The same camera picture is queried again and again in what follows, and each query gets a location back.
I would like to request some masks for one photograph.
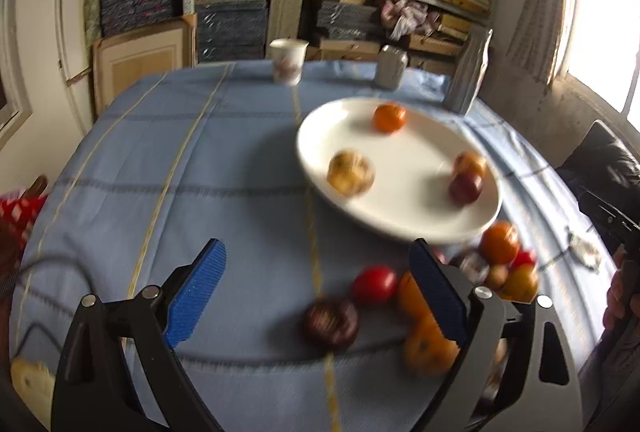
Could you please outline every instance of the blue tablecloth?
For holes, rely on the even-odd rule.
[[[395,99],[449,124],[493,162],[504,194],[499,217],[538,253],[540,291],[554,300],[579,367],[602,331],[613,265],[606,258],[596,273],[568,250],[568,229],[590,226],[572,194],[481,101],[465,119],[440,109],[444,76],[410,69],[398,91],[385,92],[371,87],[373,73],[373,64],[306,64],[298,88],[271,83],[269,61],[148,76],[111,104],[66,165],[25,263],[49,253],[75,258],[103,301],[119,300],[162,284],[219,238],[226,272],[177,353],[220,424],[230,432],[409,430],[441,380],[405,372],[408,328],[393,308],[363,312],[356,343],[336,357],[318,358],[296,331],[319,293],[346,294],[368,265],[407,266],[406,243],[305,194],[297,126],[335,99]],[[34,322],[62,343],[85,281],[73,269],[47,266],[25,284],[14,296],[12,348]],[[53,371],[59,358],[37,332],[22,354]],[[126,354],[148,415],[162,421],[131,345]]]

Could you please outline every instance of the paper cup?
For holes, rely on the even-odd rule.
[[[289,86],[300,83],[308,45],[306,40],[297,38],[277,38],[270,43],[274,82]]]

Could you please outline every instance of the human hand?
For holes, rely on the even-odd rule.
[[[622,260],[626,255],[624,247],[620,246],[613,255],[613,261],[620,268]],[[625,316],[625,307],[620,301],[623,295],[622,275],[620,270],[615,272],[611,279],[611,287],[607,291],[607,309],[602,317],[602,324],[605,329],[612,329],[616,322]],[[629,302],[631,311],[640,318],[640,295],[633,295]]]

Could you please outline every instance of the oval plate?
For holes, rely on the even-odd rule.
[[[373,128],[380,99],[350,98],[312,111],[300,125],[298,158],[311,183],[333,205],[367,226],[398,239],[430,244],[466,241],[494,222],[502,198],[489,167],[482,194],[464,208],[449,199],[453,162],[462,151],[479,152],[462,135],[407,108],[406,125],[385,135]],[[371,189],[347,199],[329,185],[331,158],[343,149],[366,156],[376,170]]]

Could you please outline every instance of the curtain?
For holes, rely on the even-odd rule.
[[[525,0],[507,57],[539,82],[554,78],[566,0]]]

